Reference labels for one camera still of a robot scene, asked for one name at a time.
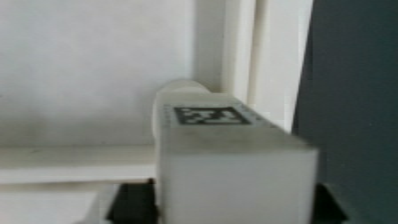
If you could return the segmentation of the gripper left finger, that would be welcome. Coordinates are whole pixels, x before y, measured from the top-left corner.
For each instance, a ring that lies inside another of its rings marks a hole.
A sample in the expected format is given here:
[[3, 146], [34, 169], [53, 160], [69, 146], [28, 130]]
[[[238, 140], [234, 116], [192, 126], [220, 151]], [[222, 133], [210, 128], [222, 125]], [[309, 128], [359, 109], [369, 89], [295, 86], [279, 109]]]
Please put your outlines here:
[[122, 183], [106, 212], [110, 224], [158, 224], [154, 182]]

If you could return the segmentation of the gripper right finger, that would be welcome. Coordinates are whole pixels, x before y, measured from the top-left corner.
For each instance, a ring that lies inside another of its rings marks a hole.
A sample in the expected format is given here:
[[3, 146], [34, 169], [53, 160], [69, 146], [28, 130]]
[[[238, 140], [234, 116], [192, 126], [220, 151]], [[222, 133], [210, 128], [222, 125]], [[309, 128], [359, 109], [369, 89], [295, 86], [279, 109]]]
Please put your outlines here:
[[343, 224], [348, 216], [334, 199], [329, 188], [316, 185], [314, 192], [314, 224]]

